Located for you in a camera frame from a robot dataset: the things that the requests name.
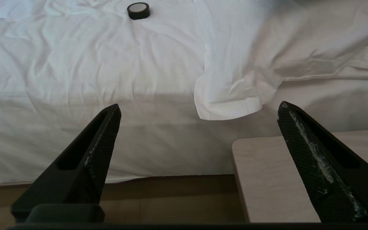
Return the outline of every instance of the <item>light wood surface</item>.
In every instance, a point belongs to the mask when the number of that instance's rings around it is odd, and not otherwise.
[[[334,135],[368,162],[368,131]],[[232,153],[250,222],[320,222],[283,137],[238,139]]]

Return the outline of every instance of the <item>roll of tape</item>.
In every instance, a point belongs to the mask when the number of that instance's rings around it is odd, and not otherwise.
[[[150,7],[147,3],[133,3],[127,7],[127,13],[133,20],[145,19],[150,16]]]

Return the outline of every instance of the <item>white bedsheet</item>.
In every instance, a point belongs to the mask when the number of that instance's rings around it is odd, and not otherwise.
[[[232,173],[242,137],[279,135],[282,100],[331,131],[368,129],[368,80],[284,83],[257,113],[201,120],[193,87],[203,41],[192,1],[1,1],[0,183],[33,181],[103,108],[118,103],[120,130],[107,182]]]

